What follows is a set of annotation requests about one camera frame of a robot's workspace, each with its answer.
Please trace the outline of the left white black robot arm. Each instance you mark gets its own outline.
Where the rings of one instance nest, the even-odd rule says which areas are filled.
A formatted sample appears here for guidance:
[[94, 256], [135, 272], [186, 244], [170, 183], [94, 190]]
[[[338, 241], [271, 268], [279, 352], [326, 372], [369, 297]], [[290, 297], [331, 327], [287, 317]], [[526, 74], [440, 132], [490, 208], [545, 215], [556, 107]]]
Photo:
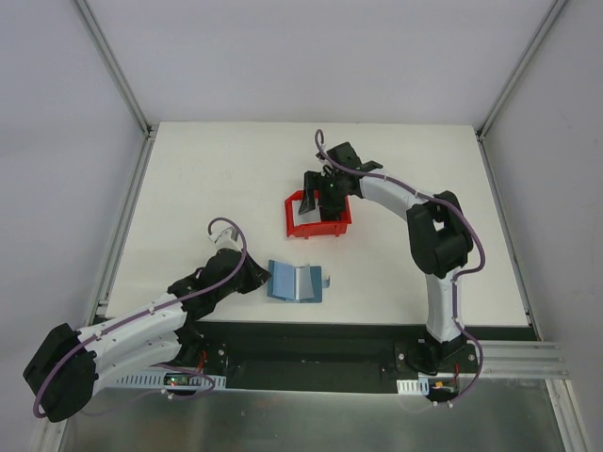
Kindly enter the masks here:
[[34, 416], [58, 423], [114, 379], [158, 363], [193, 364], [200, 347], [190, 337], [195, 323], [223, 299], [248, 294], [270, 277], [251, 256], [220, 249], [130, 315], [79, 330], [67, 323], [52, 328], [23, 372], [35, 396]]

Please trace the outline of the blue leather card holder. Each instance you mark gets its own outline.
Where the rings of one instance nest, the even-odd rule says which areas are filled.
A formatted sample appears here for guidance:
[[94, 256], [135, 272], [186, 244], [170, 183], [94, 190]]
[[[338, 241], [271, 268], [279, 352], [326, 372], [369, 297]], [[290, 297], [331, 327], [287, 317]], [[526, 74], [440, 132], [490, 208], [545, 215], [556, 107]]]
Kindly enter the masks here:
[[321, 266], [292, 266], [269, 260], [267, 295], [287, 303], [321, 303], [331, 278]]

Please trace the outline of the red plastic bin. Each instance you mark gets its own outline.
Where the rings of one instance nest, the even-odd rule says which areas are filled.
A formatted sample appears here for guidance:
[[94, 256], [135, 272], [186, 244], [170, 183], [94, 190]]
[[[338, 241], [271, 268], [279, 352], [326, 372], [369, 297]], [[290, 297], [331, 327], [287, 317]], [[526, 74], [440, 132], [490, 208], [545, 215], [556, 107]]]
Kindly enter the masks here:
[[300, 214], [302, 190], [298, 190], [285, 199], [285, 234], [288, 238], [309, 239], [313, 236], [332, 235], [339, 237], [345, 234], [352, 224], [350, 203], [345, 199], [345, 209], [339, 220], [323, 220], [318, 208], [307, 214]]

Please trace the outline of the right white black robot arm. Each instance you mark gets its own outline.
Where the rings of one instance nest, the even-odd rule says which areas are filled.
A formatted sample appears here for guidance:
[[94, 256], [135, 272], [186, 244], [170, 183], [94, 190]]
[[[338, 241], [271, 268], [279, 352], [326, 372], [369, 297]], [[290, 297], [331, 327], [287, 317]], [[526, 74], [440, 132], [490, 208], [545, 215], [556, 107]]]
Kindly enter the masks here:
[[325, 164], [303, 175], [299, 213], [319, 212], [320, 218], [343, 218], [349, 196], [375, 202], [406, 222], [410, 252], [426, 278], [426, 330], [434, 342], [424, 347], [426, 365], [446, 371], [458, 359], [451, 341], [461, 335], [458, 275], [467, 264], [474, 242], [456, 196], [450, 191], [423, 193], [396, 182], [375, 161], [362, 162], [348, 142], [317, 158]]

